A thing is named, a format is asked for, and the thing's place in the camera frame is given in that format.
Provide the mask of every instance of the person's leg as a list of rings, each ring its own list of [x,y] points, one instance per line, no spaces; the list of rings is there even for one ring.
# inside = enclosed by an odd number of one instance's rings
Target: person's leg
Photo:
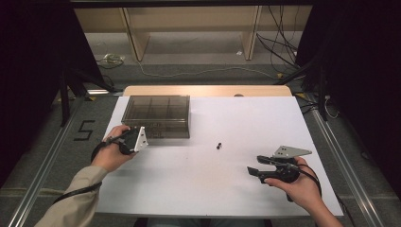
[[[212,219],[210,227],[265,227],[263,219]]]
[[[195,218],[149,218],[148,227],[201,227]]]

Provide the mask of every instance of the beige sleeve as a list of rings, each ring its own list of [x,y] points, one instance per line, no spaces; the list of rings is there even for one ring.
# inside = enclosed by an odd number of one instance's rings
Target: beige sleeve
[[[101,182],[107,170],[87,166],[74,177],[65,193]],[[98,189],[69,197],[53,204],[35,226],[88,226],[98,202]]]

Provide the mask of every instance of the hand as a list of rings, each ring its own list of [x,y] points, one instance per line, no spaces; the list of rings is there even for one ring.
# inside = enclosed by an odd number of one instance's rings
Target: hand
[[[121,135],[123,131],[129,130],[130,127],[126,125],[120,125],[112,128],[106,138],[103,141],[106,141],[110,136],[116,137]],[[135,156],[135,153],[131,155],[122,154],[119,150],[117,144],[111,143],[109,146],[105,148],[101,148],[95,159],[93,160],[91,166],[100,166],[105,168],[109,172],[113,172],[118,169],[121,165],[126,163],[128,160],[132,159]]]
[[[298,165],[307,165],[303,158],[295,157],[295,161]],[[313,171],[307,166],[300,166],[300,169],[316,177]],[[323,202],[316,183],[302,173],[293,183],[284,183],[273,178],[266,179],[265,183],[285,191],[295,203],[305,210],[308,210],[309,206],[314,206]]]

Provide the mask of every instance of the person's left hand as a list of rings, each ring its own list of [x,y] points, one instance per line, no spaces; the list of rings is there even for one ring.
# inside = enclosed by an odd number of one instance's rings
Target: person's left hand
[[[110,136],[116,137],[123,133],[123,131],[129,130],[130,127],[126,125],[120,125],[112,128],[106,138],[103,141],[106,141]],[[100,166],[105,168],[109,172],[113,172],[118,169],[121,165],[126,163],[128,160],[132,159],[135,156],[135,153],[131,155],[122,154],[119,150],[117,144],[111,143],[109,146],[105,148],[101,148],[99,153],[96,155],[95,159],[91,163],[91,166]]]

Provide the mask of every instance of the white tabletop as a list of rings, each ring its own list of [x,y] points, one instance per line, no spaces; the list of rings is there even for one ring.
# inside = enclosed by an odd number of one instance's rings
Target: white tabletop
[[[129,97],[118,99],[107,131],[120,125]],[[342,216],[294,97],[191,97],[190,139],[148,140],[149,146],[110,173],[97,212],[141,217],[288,218],[308,216],[286,194],[261,184],[247,166],[282,145],[304,156],[318,174],[323,200]]]

